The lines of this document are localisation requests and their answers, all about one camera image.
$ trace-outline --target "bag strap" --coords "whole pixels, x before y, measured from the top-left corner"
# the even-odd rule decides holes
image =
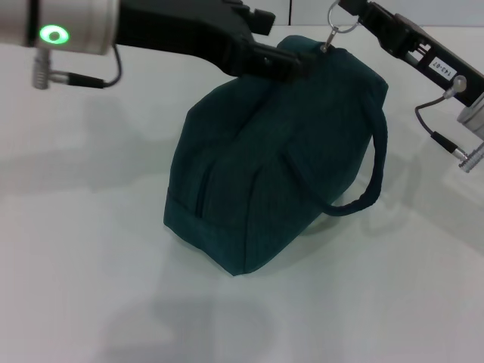
[[[378,115],[369,115],[368,106],[371,106],[373,110],[379,110]],[[324,201],[318,195],[318,193],[315,193],[312,188],[310,188],[308,180],[306,180],[303,174],[299,172],[298,168],[292,168],[298,176],[298,179],[306,186],[315,201],[321,207],[321,211],[329,216],[343,217],[360,212],[363,209],[373,206],[381,195],[383,170],[385,168],[386,150],[388,146],[388,129],[386,127],[386,119],[381,107],[378,107],[371,97],[366,98],[363,108],[365,119],[368,121],[368,124],[371,128],[371,133],[373,135],[375,158],[373,175],[371,176],[370,184],[368,185],[366,192],[364,192],[358,200],[355,200],[346,206],[332,206]]]

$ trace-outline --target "label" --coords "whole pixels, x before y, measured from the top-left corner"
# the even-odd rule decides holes
[[[430,63],[430,68],[435,70],[440,76],[448,81],[452,80],[457,74],[457,71],[454,68],[450,67],[447,63],[437,57],[433,58]]]

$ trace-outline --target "green led light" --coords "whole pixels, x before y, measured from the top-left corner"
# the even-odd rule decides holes
[[[69,33],[57,25],[47,25],[40,31],[40,37],[44,42],[51,44],[64,44],[69,41]]]

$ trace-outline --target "key ring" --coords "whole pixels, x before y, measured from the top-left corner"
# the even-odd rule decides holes
[[[347,34],[355,30],[355,28],[358,26],[359,22],[356,21],[355,25],[353,25],[351,28],[347,30],[340,30],[337,26],[334,26],[333,23],[331,22],[331,13],[333,12],[333,9],[340,3],[340,0],[336,0],[331,6],[330,10],[327,13],[327,23],[330,24],[331,29],[334,30],[334,32],[339,33],[339,34]]]

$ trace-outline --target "green fabric bag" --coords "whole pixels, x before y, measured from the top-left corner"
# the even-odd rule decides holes
[[[243,77],[188,113],[165,224],[233,275],[263,267],[322,213],[347,216],[380,196],[388,86],[346,50],[320,47],[288,37],[279,48],[318,57],[308,79]],[[331,206],[355,181],[372,136],[368,189],[348,206]]]

